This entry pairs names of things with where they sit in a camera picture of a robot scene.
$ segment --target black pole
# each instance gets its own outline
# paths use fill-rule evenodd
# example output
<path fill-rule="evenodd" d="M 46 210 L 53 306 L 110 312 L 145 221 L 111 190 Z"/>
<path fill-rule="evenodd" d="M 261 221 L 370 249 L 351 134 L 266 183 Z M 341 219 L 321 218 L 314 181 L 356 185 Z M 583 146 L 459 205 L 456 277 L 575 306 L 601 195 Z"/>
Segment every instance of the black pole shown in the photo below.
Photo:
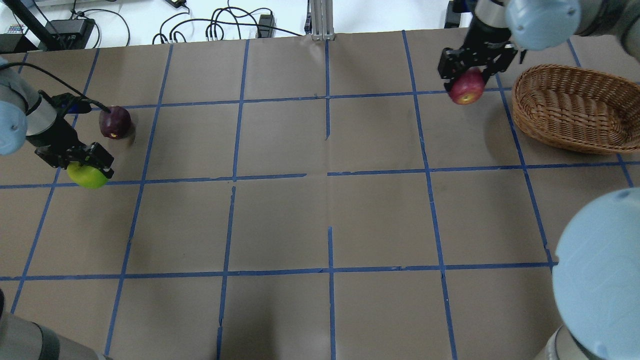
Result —
<path fill-rule="evenodd" d="M 62 50 L 60 43 L 45 29 L 20 0 L 4 0 L 4 4 L 22 20 L 31 32 L 46 46 L 46 50 Z"/>

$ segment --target brown woven basket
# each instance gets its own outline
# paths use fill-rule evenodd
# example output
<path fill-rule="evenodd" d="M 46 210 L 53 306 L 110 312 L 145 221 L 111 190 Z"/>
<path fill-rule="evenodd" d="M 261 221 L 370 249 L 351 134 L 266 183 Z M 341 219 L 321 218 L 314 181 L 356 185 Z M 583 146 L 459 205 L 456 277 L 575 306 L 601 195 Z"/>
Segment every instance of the brown woven basket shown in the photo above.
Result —
<path fill-rule="evenodd" d="M 595 70 L 538 65 L 513 87 L 513 121 L 547 145 L 590 154 L 640 150 L 640 86 Z"/>

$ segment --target white background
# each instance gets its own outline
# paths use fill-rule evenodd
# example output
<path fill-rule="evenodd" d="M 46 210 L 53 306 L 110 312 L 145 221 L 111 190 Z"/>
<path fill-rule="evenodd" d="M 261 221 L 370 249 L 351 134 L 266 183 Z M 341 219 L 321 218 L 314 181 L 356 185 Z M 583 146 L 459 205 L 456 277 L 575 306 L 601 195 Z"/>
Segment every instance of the white background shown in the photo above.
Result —
<path fill-rule="evenodd" d="M 41 6 L 41 9 L 49 20 L 68 19 L 73 1 L 69 2 L 63 5 Z M 334 0 L 334 28 L 336 33 L 438 29 L 444 26 L 447 3 L 448 0 Z M 306 0 L 230 0 L 230 4 L 248 11 L 261 7 L 270 8 L 275 15 L 277 27 L 304 34 Z M 210 18 L 213 10 L 227 6 L 227 0 L 188 0 L 187 5 L 192 10 L 192 17 Z M 117 0 L 115 3 L 95 0 L 79 2 L 76 6 L 76 10 L 90 8 L 113 10 L 122 15 L 131 29 L 131 45 L 151 44 L 153 36 L 164 20 L 171 15 L 186 11 L 184 8 L 175 9 L 164 0 Z M 32 7 L 30 10 L 44 24 L 44 18 L 36 8 Z M 119 17 L 106 12 L 87 13 L 87 16 L 95 19 L 102 30 L 102 41 L 99 47 L 123 46 L 126 43 L 126 28 Z M 167 35 L 173 25 L 188 18 L 189 15 L 180 15 L 172 19 L 168 22 L 169 26 L 164 27 L 163 32 Z M 469 18 L 468 14 L 463 15 L 463 20 L 467 23 Z M 232 22 L 233 18 L 224 13 L 220 20 Z M 0 4 L 0 33 L 4 33 L 10 24 L 15 24 L 11 10 Z M 190 22 L 182 25 L 179 31 L 186 36 L 188 42 L 206 41 L 204 29 L 207 25 L 208 23 L 204 21 Z M 255 37 L 255 27 L 243 26 L 241 30 L 242 38 Z M 291 35 L 276 31 L 275 36 Z M 30 32 L 28 38 L 36 45 L 39 43 Z M 237 28 L 225 26 L 225 39 L 233 38 L 238 38 Z M 94 30 L 88 47 L 93 46 L 96 39 L 97 31 Z"/>

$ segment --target basket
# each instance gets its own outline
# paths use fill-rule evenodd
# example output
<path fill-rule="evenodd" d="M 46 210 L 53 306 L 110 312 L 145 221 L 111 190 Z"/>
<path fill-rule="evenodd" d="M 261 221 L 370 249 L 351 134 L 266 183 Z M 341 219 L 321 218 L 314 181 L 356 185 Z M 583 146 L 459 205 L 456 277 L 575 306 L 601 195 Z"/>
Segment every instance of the basket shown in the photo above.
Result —
<path fill-rule="evenodd" d="M 513 87 L 513 121 L 525 134 L 590 154 L 640 150 L 640 86 L 604 72 L 538 65 Z"/>

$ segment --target red apple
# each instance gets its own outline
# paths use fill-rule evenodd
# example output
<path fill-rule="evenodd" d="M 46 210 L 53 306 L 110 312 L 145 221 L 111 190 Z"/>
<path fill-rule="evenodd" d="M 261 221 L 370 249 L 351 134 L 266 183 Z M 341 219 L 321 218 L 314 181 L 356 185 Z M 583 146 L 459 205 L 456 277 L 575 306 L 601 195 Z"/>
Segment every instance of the red apple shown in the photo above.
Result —
<path fill-rule="evenodd" d="M 131 115 L 121 106 L 109 106 L 110 113 L 100 111 L 100 132 L 110 139 L 121 139 L 131 128 Z"/>
<path fill-rule="evenodd" d="M 462 76 L 455 80 L 449 97 L 459 105 L 468 105 L 476 102 L 484 92 L 484 80 L 479 68 L 468 69 Z"/>

